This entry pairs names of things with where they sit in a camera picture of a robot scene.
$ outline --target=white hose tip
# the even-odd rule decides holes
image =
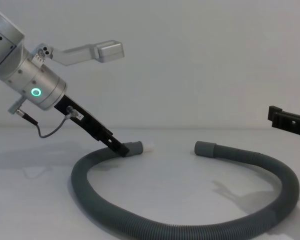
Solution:
[[[155,149],[155,144],[153,142],[151,143],[142,143],[143,146],[143,152],[149,153],[152,152]]]

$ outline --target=white wall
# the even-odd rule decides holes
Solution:
[[[65,67],[67,94],[109,127],[269,127],[269,105],[300,113],[300,0],[0,0],[32,50],[115,39],[126,58]],[[7,109],[0,126],[28,126]],[[24,110],[55,126],[56,110]]]

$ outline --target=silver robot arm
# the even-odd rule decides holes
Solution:
[[[0,80],[21,95],[9,112],[17,113],[35,125],[41,136],[38,122],[22,111],[21,106],[28,100],[42,110],[54,107],[65,115],[64,121],[71,119],[94,139],[102,141],[114,152],[125,156],[129,151],[128,148],[115,139],[113,133],[89,112],[66,96],[66,82],[45,65],[46,59],[52,59],[66,66],[93,59],[101,63],[109,62],[124,57],[122,43],[110,40],[65,51],[43,43],[33,52],[29,52],[24,47],[24,38],[25,35],[0,13]]]

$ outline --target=gray corrugated hose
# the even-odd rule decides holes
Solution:
[[[141,142],[126,143],[127,157],[143,152]],[[275,174],[282,183],[281,193],[265,208],[248,216],[211,225],[170,225],[149,220],[103,199],[88,182],[87,173],[95,165],[118,155],[103,148],[81,158],[73,167],[71,183],[85,211],[96,221],[135,240],[247,240],[268,231],[295,208],[300,186],[295,173],[282,162],[260,153],[198,141],[195,153],[255,165]]]

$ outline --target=white table surface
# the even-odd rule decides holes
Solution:
[[[163,223],[205,225],[240,218],[272,201],[278,180],[264,171],[194,155],[196,141],[270,155],[300,181],[300,136],[272,130],[112,129],[154,152],[95,167],[90,183],[108,201]],[[72,167],[103,147],[82,129],[40,139],[34,128],[0,128],[0,240],[124,239],[97,226],[73,198]],[[300,201],[287,220],[256,238],[300,240]]]

